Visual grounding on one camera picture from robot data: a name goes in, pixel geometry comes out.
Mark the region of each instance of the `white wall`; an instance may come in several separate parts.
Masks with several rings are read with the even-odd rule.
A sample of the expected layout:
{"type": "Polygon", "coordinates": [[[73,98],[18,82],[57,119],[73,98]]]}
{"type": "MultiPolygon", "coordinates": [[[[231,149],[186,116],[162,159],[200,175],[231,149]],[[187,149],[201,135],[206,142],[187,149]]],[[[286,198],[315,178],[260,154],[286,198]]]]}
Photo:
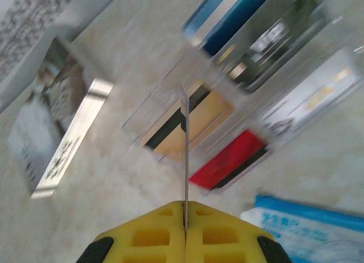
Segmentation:
{"type": "MultiPolygon", "coordinates": [[[[1,12],[5,10],[0,0],[1,12]]],[[[73,0],[27,56],[0,83],[0,113],[33,81],[52,39],[56,35],[75,38],[112,0],[73,0]]]]}

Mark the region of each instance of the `white countertop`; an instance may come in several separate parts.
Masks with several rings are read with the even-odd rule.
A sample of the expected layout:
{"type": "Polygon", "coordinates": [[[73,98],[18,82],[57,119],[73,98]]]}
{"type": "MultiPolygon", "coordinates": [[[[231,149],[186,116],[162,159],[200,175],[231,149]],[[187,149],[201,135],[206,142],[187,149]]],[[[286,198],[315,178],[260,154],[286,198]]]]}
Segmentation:
{"type": "MultiPolygon", "coordinates": [[[[131,146],[121,126],[188,48],[180,29],[202,1],[115,0],[76,39],[116,84],[51,198],[28,198],[6,146],[26,93],[0,115],[1,262],[75,262],[101,232],[181,199],[177,173],[131,146]]],[[[360,31],[362,2],[338,3],[360,31]]],[[[269,192],[364,213],[362,95],[355,92],[223,195],[191,186],[190,199],[238,216],[257,193],[269,192]]]]}

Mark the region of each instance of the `patterned wall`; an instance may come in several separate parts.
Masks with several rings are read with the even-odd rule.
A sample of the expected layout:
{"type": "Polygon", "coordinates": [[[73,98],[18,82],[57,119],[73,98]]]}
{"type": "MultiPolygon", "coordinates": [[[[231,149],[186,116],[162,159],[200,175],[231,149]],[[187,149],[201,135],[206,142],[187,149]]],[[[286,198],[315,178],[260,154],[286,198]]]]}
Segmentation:
{"type": "Polygon", "coordinates": [[[14,1],[0,21],[0,81],[35,45],[70,1],[14,1]]]}

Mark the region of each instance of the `marble surface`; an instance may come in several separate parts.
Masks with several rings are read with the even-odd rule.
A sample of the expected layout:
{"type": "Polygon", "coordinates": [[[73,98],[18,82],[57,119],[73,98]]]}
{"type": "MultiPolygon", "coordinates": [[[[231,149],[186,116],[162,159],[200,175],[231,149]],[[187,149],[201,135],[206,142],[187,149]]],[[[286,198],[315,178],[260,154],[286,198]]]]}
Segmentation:
{"type": "MultiPolygon", "coordinates": [[[[7,136],[24,92],[0,114],[0,262],[75,262],[98,234],[172,200],[179,175],[121,130],[188,48],[180,28],[203,0],[115,0],[75,40],[115,87],[56,192],[30,200],[7,136]]],[[[332,0],[363,33],[364,0],[332,0]]],[[[190,199],[239,215],[254,196],[364,213],[364,98],[355,92],[222,195],[190,199]]]]}

